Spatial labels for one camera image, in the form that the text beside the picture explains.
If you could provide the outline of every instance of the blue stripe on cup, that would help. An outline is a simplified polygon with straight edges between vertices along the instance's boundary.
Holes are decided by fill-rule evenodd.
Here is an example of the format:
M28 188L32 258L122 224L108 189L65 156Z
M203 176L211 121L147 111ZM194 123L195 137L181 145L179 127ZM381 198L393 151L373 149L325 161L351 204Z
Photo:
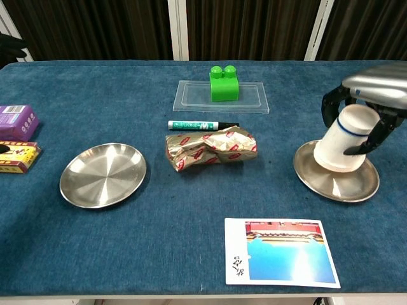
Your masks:
M360 133L351 132L350 130L347 130L345 127L343 127L343 125L339 122L339 118L337 118L336 121L338 122L339 128L341 128L344 132L349 133L350 135L353 135L355 137L367 137L369 135L361 135Z

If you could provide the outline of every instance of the marker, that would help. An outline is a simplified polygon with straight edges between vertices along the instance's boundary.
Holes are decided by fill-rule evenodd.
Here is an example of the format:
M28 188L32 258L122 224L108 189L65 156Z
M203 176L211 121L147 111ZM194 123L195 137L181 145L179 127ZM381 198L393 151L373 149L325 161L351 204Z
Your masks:
M222 130L238 123L200 122L200 121L168 121L169 130Z

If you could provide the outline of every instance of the crumpled wrapper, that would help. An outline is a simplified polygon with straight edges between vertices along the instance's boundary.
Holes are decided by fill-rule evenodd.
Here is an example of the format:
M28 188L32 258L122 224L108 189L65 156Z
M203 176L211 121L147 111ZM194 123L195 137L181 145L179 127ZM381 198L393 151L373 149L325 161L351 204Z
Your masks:
M254 137L237 126L217 132L194 132L165 137L167 157L177 172L195 164L254 159Z

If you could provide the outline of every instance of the purple box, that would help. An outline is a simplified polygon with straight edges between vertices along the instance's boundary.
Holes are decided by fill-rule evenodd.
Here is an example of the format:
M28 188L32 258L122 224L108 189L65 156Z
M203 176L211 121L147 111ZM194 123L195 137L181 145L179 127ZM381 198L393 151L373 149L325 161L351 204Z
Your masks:
M28 105L0 106L0 140L27 142L38 123L36 114Z

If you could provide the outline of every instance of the cardboard box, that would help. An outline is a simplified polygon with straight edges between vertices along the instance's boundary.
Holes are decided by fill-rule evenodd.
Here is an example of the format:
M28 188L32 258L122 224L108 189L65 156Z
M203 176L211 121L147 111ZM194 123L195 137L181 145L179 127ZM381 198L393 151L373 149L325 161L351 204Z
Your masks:
M27 142L38 126L29 105L0 106L0 139Z
M25 173L41 152L33 142L0 141L0 144L10 147L0 154L0 173Z

